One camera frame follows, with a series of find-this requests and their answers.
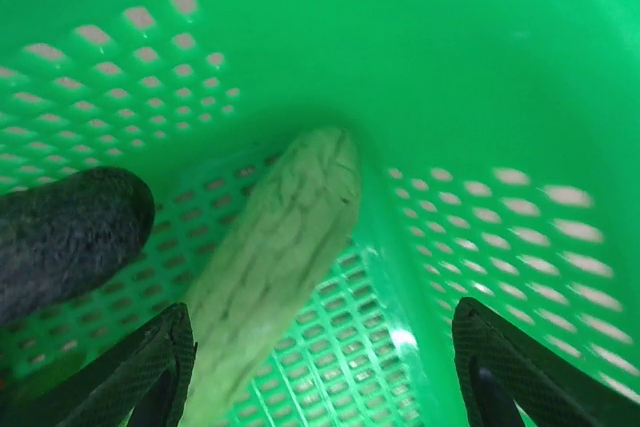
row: pale green vegetable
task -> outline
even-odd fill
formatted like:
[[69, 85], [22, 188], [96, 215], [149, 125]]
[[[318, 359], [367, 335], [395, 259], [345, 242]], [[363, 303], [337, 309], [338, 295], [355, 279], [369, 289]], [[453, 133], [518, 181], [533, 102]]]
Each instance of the pale green vegetable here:
[[189, 289], [198, 353], [180, 427], [210, 427], [246, 389], [344, 249], [358, 218], [351, 136], [300, 136], [253, 191]]

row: cucumber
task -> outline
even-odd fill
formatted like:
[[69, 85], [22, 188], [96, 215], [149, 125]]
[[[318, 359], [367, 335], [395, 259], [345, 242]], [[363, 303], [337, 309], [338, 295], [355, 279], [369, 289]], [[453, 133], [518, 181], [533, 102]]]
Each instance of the cucumber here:
[[140, 253], [154, 217], [149, 187], [116, 167], [0, 197], [0, 325], [102, 285]]
[[187, 291], [198, 353], [181, 427], [210, 427], [345, 248], [358, 218], [359, 157], [351, 136], [303, 134], [258, 183]]

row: dark green vegetable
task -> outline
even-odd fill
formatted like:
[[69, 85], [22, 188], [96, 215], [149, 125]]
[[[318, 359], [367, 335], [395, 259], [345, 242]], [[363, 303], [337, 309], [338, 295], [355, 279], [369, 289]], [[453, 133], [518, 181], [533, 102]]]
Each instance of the dark green vegetable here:
[[0, 197], [0, 325], [102, 285], [140, 253], [154, 217], [149, 187], [115, 167]]

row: perforated basket wall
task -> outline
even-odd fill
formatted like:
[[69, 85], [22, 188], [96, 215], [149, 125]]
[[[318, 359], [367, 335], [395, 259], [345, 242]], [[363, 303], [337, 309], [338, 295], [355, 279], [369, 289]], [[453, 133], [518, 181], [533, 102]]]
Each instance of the perforated basket wall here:
[[175, 300], [303, 128], [363, 154], [353, 242], [216, 425], [464, 426], [473, 296], [640, 402], [638, 0], [0, 0], [0, 192], [98, 164], [145, 258], [0, 333], [27, 374]]

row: green plastic basket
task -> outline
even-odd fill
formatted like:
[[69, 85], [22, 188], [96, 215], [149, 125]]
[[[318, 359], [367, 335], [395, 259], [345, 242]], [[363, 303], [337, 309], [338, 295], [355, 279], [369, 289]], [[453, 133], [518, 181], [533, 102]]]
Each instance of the green plastic basket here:
[[115, 164], [162, 206], [143, 260], [1, 333], [19, 376], [177, 299], [287, 142], [335, 122], [363, 152], [359, 227], [216, 426], [468, 425], [463, 295], [640, 402], [640, 0], [0, 13], [0, 191]]

